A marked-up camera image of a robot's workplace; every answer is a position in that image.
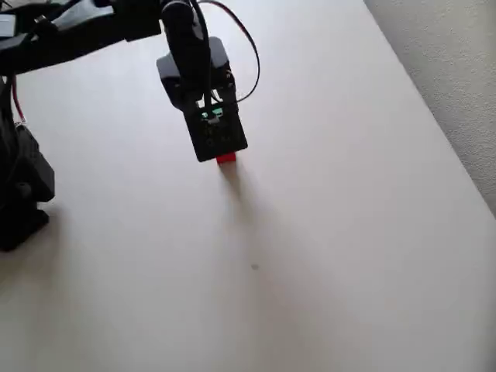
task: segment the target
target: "black cable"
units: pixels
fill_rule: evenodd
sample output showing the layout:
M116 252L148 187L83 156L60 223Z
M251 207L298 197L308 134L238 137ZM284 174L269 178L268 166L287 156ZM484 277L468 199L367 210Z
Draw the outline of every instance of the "black cable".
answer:
M255 92L255 90L258 87L258 82L260 80L260 56L258 55L258 50L257 50L257 45L255 44L255 40L253 40L253 37L251 37L250 33L248 32L248 29L243 25L243 23L236 16L236 14L234 14L234 12L231 9L229 9L227 6L225 6L221 2L217 2L216 0L200 0L198 2L198 4L215 5L215 6L218 6L220 9L222 9L224 12L226 12L232 18L232 20L236 23L236 25L241 29L241 31L245 34L248 41L250 41L250 44L253 48L253 51L255 52L255 57L257 58L257 79L255 81L255 85L251 89L250 93L248 93L247 95L245 95L244 97L242 97L240 99L237 99L235 102L224 102L227 104L240 103L240 102L244 101L245 99L249 98ZM221 103L213 94L212 94L212 98L214 98L218 103Z
M203 45L205 46L205 59L206 64L205 67L207 71L205 72L205 90L204 90L204 102L205 102L205 111L207 112L207 116L210 118L212 116L212 100L210 99L211 91L212 91L212 58L210 55L210 41L208 39L208 29L207 23L205 21L205 17L203 16L203 12L200 9L200 5L196 0L189 0L193 9L195 10L198 21L200 22L201 33L203 34Z

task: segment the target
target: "white wall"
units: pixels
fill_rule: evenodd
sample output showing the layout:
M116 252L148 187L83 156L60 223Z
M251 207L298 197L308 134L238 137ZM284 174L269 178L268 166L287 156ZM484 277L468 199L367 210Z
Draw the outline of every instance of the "white wall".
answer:
M496 2L365 0L496 212Z

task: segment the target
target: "beige tabletop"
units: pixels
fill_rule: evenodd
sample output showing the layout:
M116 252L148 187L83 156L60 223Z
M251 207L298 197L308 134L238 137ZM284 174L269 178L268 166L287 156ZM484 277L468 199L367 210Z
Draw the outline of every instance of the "beige tabletop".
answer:
M164 36L19 77L57 197L0 256L0 370L485 370L496 224L364 4L227 3L236 166L196 161Z

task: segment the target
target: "black robotic arm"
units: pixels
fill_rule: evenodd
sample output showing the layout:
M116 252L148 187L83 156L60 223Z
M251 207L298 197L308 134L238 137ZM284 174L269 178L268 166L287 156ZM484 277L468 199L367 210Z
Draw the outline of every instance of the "black robotic arm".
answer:
M173 106L184 113L198 160L247 148L229 59L221 40L208 38L196 0L68 0L0 16L16 24L14 34L0 40L0 76L7 77L0 81L0 250L14 249L45 225L48 216L37 202L55 195L54 173L38 142L12 119L17 74L158 35L162 21L171 52L157 61L159 76ZM219 98L212 102L214 91Z

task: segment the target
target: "wire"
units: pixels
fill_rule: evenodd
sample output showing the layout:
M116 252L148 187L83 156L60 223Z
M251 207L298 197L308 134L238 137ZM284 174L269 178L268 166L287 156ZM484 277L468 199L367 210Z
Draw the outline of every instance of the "wire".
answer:
M14 80L12 82L12 98L14 100L15 108L17 109L17 112L19 113L19 118L21 118L21 122L25 123L26 117L24 116L24 113L22 112L21 105L19 104L19 98L17 97L17 77L16 76L14 76Z
M205 111L207 112L207 116L210 118L212 116L212 100L210 99L210 94L212 91L212 58L210 55L210 40L208 38L208 29L207 23L205 21L205 17L203 16L203 12L200 9L200 5L196 0L190 0L193 9L195 10L198 21L200 22L201 33L203 34L203 45L205 47L205 59L206 59L206 79L205 79L205 90L204 90L204 102L205 102Z
M248 41L250 41L250 44L251 44L251 46L253 48L253 52L255 52L255 57L257 58L257 79L255 80L255 85L251 89L250 93L248 93L244 97L236 100L236 102L227 102L228 104L230 104L230 103L240 103L240 102L244 101L245 99L249 98L255 92L255 90L258 87L258 82L260 81L260 56L258 54L257 45L255 44L255 40L253 40L253 37L251 37L250 33L248 32L248 29L243 25L243 23L241 22L241 20L226 5L222 4L221 2L217 2L216 0L200 0L198 2L198 4L211 4L211 5L215 5L215 6L219 7L220 9L222 9L224 12L226 12L231 17L231 19L236 23L236 25L241 29L241 31L245 34L245 36L248 39ZM211 96L218 103L221 103L213 94L211 94Z

